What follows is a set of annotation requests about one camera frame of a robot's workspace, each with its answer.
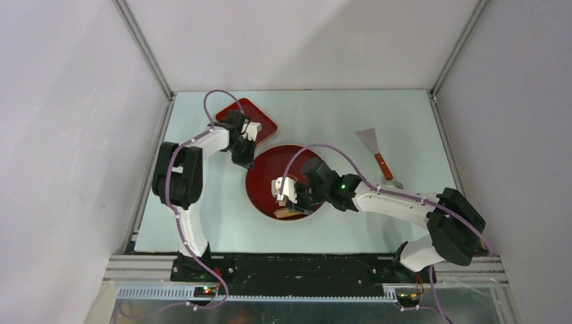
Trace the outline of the round red plate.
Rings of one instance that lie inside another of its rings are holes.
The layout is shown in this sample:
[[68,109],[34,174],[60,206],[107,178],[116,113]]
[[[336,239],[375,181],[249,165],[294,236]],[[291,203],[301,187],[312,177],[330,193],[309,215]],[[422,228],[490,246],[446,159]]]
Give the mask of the round red plate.
[[301,214],[297,217],[277,219],[273,212],[280,206],[271,194],[271,181],[281,177],[289,160],[302,147],[294,144],[283,144],[272,147],[260,153],[254,159],[254,169],[246,175],[246,192],[254,207],[263,215],[279,221],[294,221],[306,218]]

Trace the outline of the wooden dough roller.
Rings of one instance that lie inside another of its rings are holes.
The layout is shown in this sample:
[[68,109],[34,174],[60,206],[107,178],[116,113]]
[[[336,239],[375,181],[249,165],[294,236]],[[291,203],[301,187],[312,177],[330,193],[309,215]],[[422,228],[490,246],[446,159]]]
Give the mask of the wooden dough roller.
[[287,219],[287,218],[291,218],[291,217],[297,217],[297,216],[301,215],[301,213],[299,211],[289,210],[286,207],[279,207],[278,209],[276,209],[273,212],[273,215],[277,219]]

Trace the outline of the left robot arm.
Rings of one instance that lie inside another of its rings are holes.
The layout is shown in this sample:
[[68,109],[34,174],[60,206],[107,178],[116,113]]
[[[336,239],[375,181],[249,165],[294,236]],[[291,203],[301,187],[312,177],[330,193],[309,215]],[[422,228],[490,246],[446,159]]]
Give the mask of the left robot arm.
[[253,170],[259,122],[241,111],[230,111],[221,122],[182,142],[161,143],[152,178],[152,193],[174,213],[180,239],[179,253],[190,259],[187,272],[197,281],[212,275],[213,263],[203,254],[209,243],[196,204],[204,187],[204,161],[217,152],[229,152],[231,162]]

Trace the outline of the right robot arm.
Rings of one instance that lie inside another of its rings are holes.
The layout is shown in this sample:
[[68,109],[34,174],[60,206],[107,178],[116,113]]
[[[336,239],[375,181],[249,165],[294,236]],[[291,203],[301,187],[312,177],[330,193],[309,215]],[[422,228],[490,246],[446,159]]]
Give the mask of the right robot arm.
[[477,254],[486,222],[454,188],[423,194],[370,186],[359,175],[339,175],[319,158],[304,163],[301,173],[304,183],[289,175],[271,182],[272,195],[288,211],[309,214],[329,203],[339,211],[378,213],[427,230],[427,235],[398,248],[392,272],[399,281],[409,282],[422,269],[443,261],[468,266]]

